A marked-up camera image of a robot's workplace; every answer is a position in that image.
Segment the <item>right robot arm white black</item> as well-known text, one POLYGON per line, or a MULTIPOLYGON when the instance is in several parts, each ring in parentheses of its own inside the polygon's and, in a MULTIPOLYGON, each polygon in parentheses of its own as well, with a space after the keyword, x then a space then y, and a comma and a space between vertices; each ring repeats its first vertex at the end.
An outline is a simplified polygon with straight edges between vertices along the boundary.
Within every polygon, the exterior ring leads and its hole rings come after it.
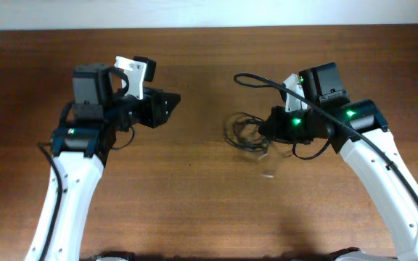
POLYGON ((393 240, 398 260, 418 260, 418 184, 405 165, 389 124, 370 99, 352 102, 337 65, 291 75, 259 133, 270 141, 328 144, 363 183, 393 240))

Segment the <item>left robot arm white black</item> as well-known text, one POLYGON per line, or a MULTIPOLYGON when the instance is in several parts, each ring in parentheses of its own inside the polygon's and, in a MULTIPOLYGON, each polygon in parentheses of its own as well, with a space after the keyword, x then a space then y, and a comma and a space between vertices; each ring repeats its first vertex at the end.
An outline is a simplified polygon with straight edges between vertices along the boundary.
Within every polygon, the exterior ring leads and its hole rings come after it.
POLYGON ((132 76, 101 63, 73 71, 74 99, 62 109, 50 142, 38 144, 50 165, 49 185, 27 260, 79 260, 89 206, 118 132, 139 123, 168 121, 180 94, 146 88, 138 95, 132 76))

